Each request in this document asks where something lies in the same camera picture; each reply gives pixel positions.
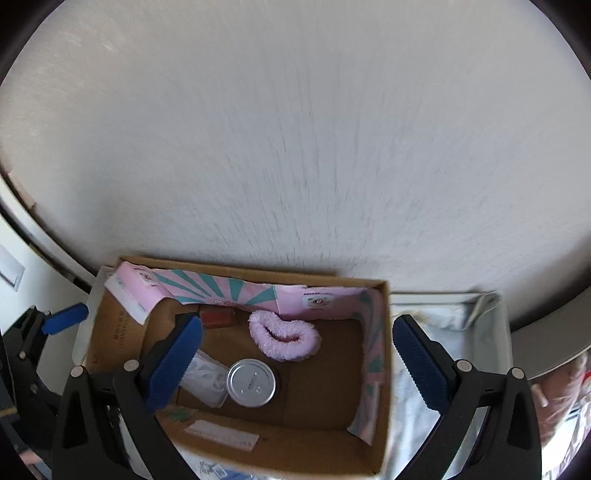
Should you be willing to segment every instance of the blue rubber pad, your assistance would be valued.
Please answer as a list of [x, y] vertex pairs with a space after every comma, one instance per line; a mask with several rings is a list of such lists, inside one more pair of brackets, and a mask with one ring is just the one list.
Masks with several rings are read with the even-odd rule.
[[203, 325], [201, 319], [194, 316], [177, 335], [148, 379], [144, 405], [150, 413], [170, 403], [202, 340]]
[[445, 413], [450, 404], [447, 379], [420, 338], [402, 318], [394, 321], [392, 338], [427, 407]]
[[86, 317], [88, 317], [88, 307], [83, 303], [77, 303], [46, 318], [41, 331], [45, 335], [55, 335], [82, 320], [86, 320]]

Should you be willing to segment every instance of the gray wall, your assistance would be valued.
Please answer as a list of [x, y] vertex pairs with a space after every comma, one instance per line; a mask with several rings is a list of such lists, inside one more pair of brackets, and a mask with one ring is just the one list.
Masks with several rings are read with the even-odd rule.
[[92, 267], [140, 252], [498, 288], [589, 264], [591, 83], [528, 0], [66, 0], [0, 157]]

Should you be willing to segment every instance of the silver metal lid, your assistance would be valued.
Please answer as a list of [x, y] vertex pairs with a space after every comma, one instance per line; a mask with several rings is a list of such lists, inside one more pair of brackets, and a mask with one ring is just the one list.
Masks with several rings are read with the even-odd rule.
[[261, 407], [275, 394], [277, 382], [271, 368], [254, 358], [239, 360], [230, 367], [226, 387], [232, 399], [243, 407]]

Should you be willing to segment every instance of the pink fuzzy headband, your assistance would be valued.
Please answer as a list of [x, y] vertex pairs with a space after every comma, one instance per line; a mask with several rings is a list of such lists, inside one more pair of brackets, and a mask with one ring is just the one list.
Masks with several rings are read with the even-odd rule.
[[300, 361], [320, 348], [320, 335], [303, 320], [285, 322], [273, 312], [257, 310], [248, 322], [252, 339], [266, 356], [278, 362]]

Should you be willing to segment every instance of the cardboard box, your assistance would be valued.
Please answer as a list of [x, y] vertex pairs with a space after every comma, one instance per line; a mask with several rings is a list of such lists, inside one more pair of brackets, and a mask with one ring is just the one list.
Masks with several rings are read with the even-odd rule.
[[[210, 408], [179, 389], [172, 406], [158, 413], [171, 440], [196, 454], [236, 470], [272, 475], [321, 478], [365, 478], [380, 473], [387, 448], [390, 408], [392, 339], [389, 288], [384, 281], [279, 273], [201, 265], [188, 262], [126, 257], [149, 268], [177, 268], [256, 283], [376, 288], [384, 301], [385, 379], [378, 404], [372, 445], [349, 433], [361, 395], [362, 329], [357, 320], [316, 320], [322, 336], [319, 352], [303, 362], [274, 362], [254, 344], [248, 332], [248, 312], [238, 314], [236, 326], [207, 330], [201, 350], [230, 366], [241, 358], [258, 358], [275, 370], [279, 392], [267, 405], [245, 408], [230, 398]], [[164, 299], [146, 325], [134, 321], [109, 292], [99, 306], [87, 356], [91, 372], [109, 371], [130, 358], [139, 358], [166, 337], [174, 316], [194, 310]], [[252, 451], [221, 445], [186, 429], [198, 420], [259, 435]]]

